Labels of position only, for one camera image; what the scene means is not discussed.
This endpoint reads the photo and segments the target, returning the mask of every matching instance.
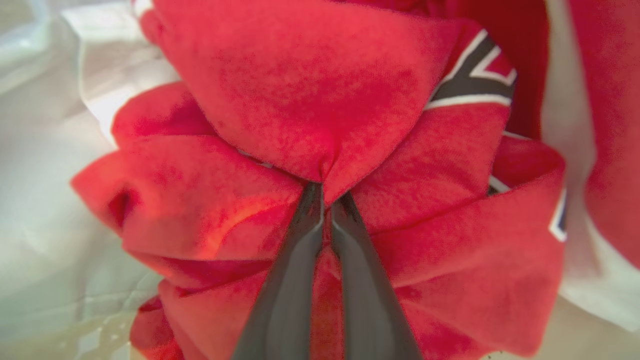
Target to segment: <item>black stripe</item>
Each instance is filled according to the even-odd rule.
[[[566,233],[566,201],[562,207],[562,215],[560,215],[560,220],[558,221],[557,226],[560,230]]]
[[[453,78],[440,84],[431,101],[448,99],[451,97],[466,95],[499,95],[513,98],[515,82],[511,86],[504,83],[483,78],[472,78],[470,76],[473,69],[486,58],[495,47],[495,43],[489,37],[484,40],[467,56],[462,66]]]
[[[489,197],[489,196],[493,196],[493,195],[495,195],[495,194],[497,194],[497,193],[500,193],[500,192],[498,191],[498,189],[496,189],[496,188],[494,188],[493,186],[489,185],[489,190],[487,190],[487,192],[486,192],[486,196],[487,196],[487,197]]]

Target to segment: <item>white fabric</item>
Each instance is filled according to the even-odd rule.
[[[542,135],[566,159],[568,241],[560,294],[620,327],[640,329],[640,271],[598,233],[584,205],[595,160],[584,69],[566,0],[547,0],[550,63]]]
[[[141,17],[145,12],[154,8],[154,4],[151,0],[134,0],[133,11],[137,17]]]
[[[0,68],[24,61],[49,46],[49,13],[44,0],[3,0],[14,27],[0,33]]]
[[[93,9],[82,13],[90,19],[107,8]],[[164,60],[149,56],[148,44],[132,44],[126,24],[83,22],[90,36],[82,38],[88,41],[80,47],[80,76],[78,47],[64,43],[55,47],[55,66],[0,95],[0,341],[135,311],[157,292],[160,276],[127,255],[69,186],[73,175],[114,149],[101,131],[110,126],[108,116],[138,92],[176,78],[153,66]],[[100,83],[104,74],[111,77]],[[78,84],[97,116],[83,105]],[[107,94],[117,96],[97,110],[94,100]]]

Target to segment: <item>red fabric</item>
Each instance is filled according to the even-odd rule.
[[[502,104],[423,111],[480,27],[324,1],[155,4],[143,29],[184,82],[128,102],[120,149],[73,180],[165,277],[135,347],[230,357],[303,178],[324,183],[327,205],[352,191],[426,359],[535,352],[560,280],[548,228],[563,161],[502,137]],[[487,198],[492,173],[514,190]],[[329,248],[313,294],[312,358],[341,359]]]
[[[540,111],[548,65],[549,28],[540,0],[346,0],[381,8],[480,23],[518,71],[513,120],[507,130],[540,139]]]
[[[598,230],[640,268],[640,3],[570,4],[598,154],[586,204]]]

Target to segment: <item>red cloth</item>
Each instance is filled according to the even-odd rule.
[[[466,18],[489,31],[514,68],[518,86],[506,129],[540,139],[540,109],[548,64],[548,21],[540,0],[347,0],[441,18]]]
[[[598,230],[640,268],[640,3],[570,4],[598,155],[586,204]]]
[[[184,82],[127,103],[120,149],[73,180],[124,249],[165,277],[136,318],[135,347],[228,359],[313,180],[327,205],[352,191],[426,359],[535,352],[561,274],[549,229],[563,161],[502,136],[504,97],[424,109],[462,72],[477,24],[315,0],[179,3],[157,0],[142,24]],[[498,56],[479,70],[511,67]],[[487,198],[490,174],[513,190]],[[342,358],[341,296],[326,248],[313,359]]]

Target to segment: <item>white stripe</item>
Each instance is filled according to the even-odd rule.
[[[506,193],[511,190],[510,187],[508,187],[502,181],[498,180],[498,178],[493,175],[489,177],[489,185],[491,185],[492,188],[498,190],[499,193]]]
[[[482,59],[478,63],[478,65],[476,65],[476,67],[474,67],[474,69],[471,70],[471,73],[469,74],[469,76],[472,77],[472,78],[483,78],[483,79],[489,79],[489,80],[496,80],[496,81],[498,81],[500,83],[503,83],[503,84],[505,84],[507,86],[513,85],[513,82],[516,81],[516,77],[518,75],[518,73],[516,72],[515,69],[511,69],[511,72],[507,76],[504,76],[504,75],[499,74],[497,72],[493,72],[493,71],[488,71],[487,70],[489,65],[491,65],[491,63],[498,56],[500,56],[501,52],[502,52],[502,50],[500,50],[499,47],[494,46],[493,49],[491,49],[491,51],[484,57],[484,59]]]
[[[560,242],[566,241],[566,232],[560,229],[560,218],[562,217],[562,212],[565,204],[566,204],[566,188],[563,188],[562,193],[560,194],[560,200],[556,205],[556,211],[554,212],[554,216],[551,219],[551,224],[549,224],[549,231]]]
[[[508,138],[514,138],[514,139],[520,139],[520,140],[531,140],[530,138],[526,138],[526,137],[524,137],[522,135],[510,133],[509,131],[503,131],[502,135],[506,136]]]
[[[424,110],[440,108],[442,106],[461,105],[461,104],[480,104],[487,102],[495,102],[500,105],[510,106],[511,99],[501,95],[483,94],[483,95],[462,95],[456,97],[448,97],[442,100],[431,101],[427,103]]]
[[[471,41],[469,46],[467,46],[467,48],[462,52],[462,54],[460,54],[460,57],[458,58],[458,61],[454,65],[453,69],[451,69],[451,71],[442,79],[441,83],[443,83],[443,82],[445,82],[447,80],[451,80],[456,75],[456,73],[462,67],[462,64],[465,63],[465,60],[467,60],[469,55],[471,53],[473,53],[474,50],[476,50],[476,47],[478,47],[478,45],[480,45],[480,43],[484,40],[484,38],[487,37],[487,35],[488,34],[487,34],[485,29],[482,29],[476,35],[476,37],[473,39],[473,41]]]

